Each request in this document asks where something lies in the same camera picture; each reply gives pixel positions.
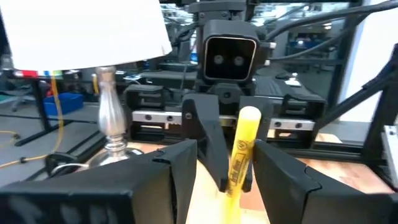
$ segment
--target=white lampshade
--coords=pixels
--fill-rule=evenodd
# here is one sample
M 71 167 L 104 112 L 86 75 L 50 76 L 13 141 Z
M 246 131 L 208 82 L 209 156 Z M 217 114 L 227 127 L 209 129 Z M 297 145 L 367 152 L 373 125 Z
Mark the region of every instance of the white lampshade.
M 159 0 L 1 0 L 20 70 L 68 70 L 168 54 Z

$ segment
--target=lamp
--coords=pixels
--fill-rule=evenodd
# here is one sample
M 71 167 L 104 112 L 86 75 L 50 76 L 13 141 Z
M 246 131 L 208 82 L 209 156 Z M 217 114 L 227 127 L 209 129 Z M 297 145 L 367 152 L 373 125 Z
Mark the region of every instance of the lamp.
M 159 1 L 5 0 L 1 14 L 16 69 L 96 67 L 101 90 L 98 126 L 108 142 L 106 152 L 90 167 L 127 159 L 126 120 L 113 65 L 171 52 Z

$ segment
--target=wooden surface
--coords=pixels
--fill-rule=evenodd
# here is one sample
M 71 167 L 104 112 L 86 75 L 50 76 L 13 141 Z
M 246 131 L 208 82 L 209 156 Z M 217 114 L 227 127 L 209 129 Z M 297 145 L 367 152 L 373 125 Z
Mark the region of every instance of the wooden surface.
M 332 134 L 319 134 L 317 141 L 338 143 L 340 140 Z M 129 147 L 138 148 L 145 153 L 162 148 L 162 145 L 129 143 Z M 393 193 L 393 191 L 371 169 L 363 164 L 347 162 L 318 161 L 300 159 L 308 166 L 364 193 Z M 224 194 L 219 192 L 206 168 L 197 162 L 197 176 L 193 187 L 187 223 L 221 223 L 221 205 Z M 252 190 L 242 194 L 242 224 L 269 223 L 262 198 L 253 177 Z

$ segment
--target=yellow highlighter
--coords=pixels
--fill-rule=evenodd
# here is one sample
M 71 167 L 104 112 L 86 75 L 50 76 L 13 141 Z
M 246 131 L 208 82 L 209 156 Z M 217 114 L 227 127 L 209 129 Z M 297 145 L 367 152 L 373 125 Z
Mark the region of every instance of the yellow highlighter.
M 241 223 L 239 201 L 249 161 L 252 158 L 252 149 L 260 119 L 261 112 L 253 106 L 246 106 L 239 112 L 231 162 L 229 163 L 228 186 L 223 206 L 223 224 Z

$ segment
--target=metal plate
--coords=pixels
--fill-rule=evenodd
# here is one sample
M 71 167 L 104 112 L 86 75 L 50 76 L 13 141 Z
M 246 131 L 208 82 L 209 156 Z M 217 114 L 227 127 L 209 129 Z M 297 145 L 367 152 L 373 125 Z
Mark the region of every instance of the metal plate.
M 133 111 L 132 120 L 147 123 L 163 123 L 163 124 L 181 124 L 181 112 L 166 111 Z M 221 125 L 224 127 L 233 127 L 236 124 L 235 116 L 220 116 Z M 271 121 L 271 129 L 311 131 L 314 122 L 306 119 L 283 119 L 273 118 Z
M 398 135 L 396 126 L 385 126 L 381 138 L 391 173 L 392 183 L 398 187 Z

